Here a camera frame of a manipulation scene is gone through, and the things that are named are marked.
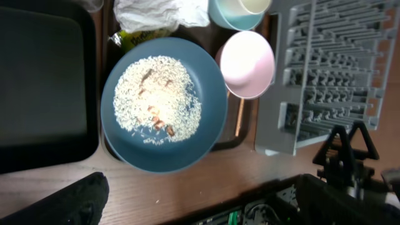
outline dish rack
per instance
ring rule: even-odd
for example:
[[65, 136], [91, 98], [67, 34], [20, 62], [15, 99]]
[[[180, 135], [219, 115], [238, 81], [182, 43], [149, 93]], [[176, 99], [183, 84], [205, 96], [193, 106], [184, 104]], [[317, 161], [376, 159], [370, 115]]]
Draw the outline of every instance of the dish rack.
[[335, 125], [377, 129], [399, 25], [395, 0], [282, 0], [274, 84], [260, 98], [256, 151], [295, 154]]

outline brown tray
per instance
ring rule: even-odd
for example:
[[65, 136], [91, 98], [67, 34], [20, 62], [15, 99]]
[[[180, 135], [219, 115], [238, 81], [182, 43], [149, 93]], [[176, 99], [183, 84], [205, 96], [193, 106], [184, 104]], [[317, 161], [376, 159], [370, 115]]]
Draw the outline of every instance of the brown tray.
[[[104, 87], [108, 74], [118, 60], [124, 55], [122, 50], [112, 43], [112, 41], [107, 41], [108, 36], [112, 36], [119, 30], [118, 23], [112, 11], [112, 4], [110, 6], [107, 4], [104, 5], [103, 21], [105, 21], [103, 24], [103, 34], [106, 38], [103, 38], [104, 72], [100, 81], [101, 89]], [[219, 48], [235, 33], [237, 33], [237, 31], [221, 28], [211, 21], [210, 25], [207, 27], [186, 28], [181, 26], [176, 32], [172, 33], [171, 36], [194, 42], [205, 49], [212, 57], [215, 57]], [[240, 145], [249, 132], [253, 102], [239, 99], [233, 94], [227, 94], [227, 97], [228, 113], [224, 131], [219, 141], [212, 148], [212, 151], [231, 149]], [[113, 152], [110, 151], [107, 141], [102, 140], [102, 142], [104, 142], [107, 150], [115, 157]]]

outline cooked rice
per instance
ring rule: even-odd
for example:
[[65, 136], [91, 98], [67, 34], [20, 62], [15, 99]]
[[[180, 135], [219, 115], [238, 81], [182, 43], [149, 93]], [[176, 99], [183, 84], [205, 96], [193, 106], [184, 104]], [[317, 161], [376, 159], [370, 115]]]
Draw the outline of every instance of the cooked rice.
[[[151, 133], [155, 130], [154, 115], [149, 109], [155, 108], [165, 123], [161, 130], [164, 132], [166, 126], [174, 130], [174, 135], [167, 135], [165, 140], [176, 142], [190, 138], [201, 118], [201, 103], [192, 94], [193, 87], [181, 62], [167, 56], [140, 59], [126, 69], [115, 88], [113, 104], [117, 122], [127, 131], [140, 129], [143, 133], [143, 128], [148, 128]], [[143, 142], [161, 145], [164, 139], [149, 137]]]

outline bowl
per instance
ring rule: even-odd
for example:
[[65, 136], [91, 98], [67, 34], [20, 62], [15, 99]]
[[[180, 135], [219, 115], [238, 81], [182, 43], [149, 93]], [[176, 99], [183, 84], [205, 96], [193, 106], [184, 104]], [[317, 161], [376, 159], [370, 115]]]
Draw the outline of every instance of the bowl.
[[255, 28], [263, 19], [264, 14], [230, 17], [223, 14], [219, 0], [209, 0], [208, 13], [210, 18], [218, 25], [226, 29], [247, 31]]
[[229, 38], [217, 53], [226, 87], [243, 99], [261, 96], [275, 73], [274, 53], [267, 40], [254, 31], [241, 31]]
[[[132, 136], [134, 131], [128, 132], [120, 127], [114, 115], [113, 99], [116, 84], [130, 64], [160, 55], [180, 60], [194, 83], [193, 91], [202, 104], [202, 111], [199, 127], [189, 139], [156, 146], [143, 143], [142, 135], [146, 138], [155, 135], [149, 129], [136, 131]], [[228, 111], [226, 91], [215, 60], [198, 45], [176, 37], [144, 42], [125, 54], [107, 79], [101, 98], [104, 135], [116, 156], [136, 168], [153, 173], [179, 171], [199, 161], [219, 139]]]

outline table surface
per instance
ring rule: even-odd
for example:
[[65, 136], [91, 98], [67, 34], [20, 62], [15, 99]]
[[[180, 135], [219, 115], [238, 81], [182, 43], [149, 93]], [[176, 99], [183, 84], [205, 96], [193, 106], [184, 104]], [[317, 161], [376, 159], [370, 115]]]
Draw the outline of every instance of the table surface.
[[[400, 32], [393, 62], [400, 61]], [[370, 132], [381, 157], [366, 161], [376, 169], [400, 166], [398, 134], [400, 133], [399, 64], [392, 64], [386, 88], [380, 125]], [[240, 193], [272, 179], [297, 174], [316, 174], [312, 159], [320, 144], [304, 147], [296, 156], [278, 154], [267, 157], [254, 151], [258, 105], [253, 109], [250, 132], [234, 149], [212, 152], [194, 166], [172, 174], [151, 174], [134, 169], [112, 158], [101, 145], [81, 162], [51, 166], [0, 175], [0, 218], [100, 171], [108, 179], [109, 199], [100, 224], [159, 224], [185, 216], [193, 211], [221, 204]], [[363, 148], [360, 136], [352, 143]]]

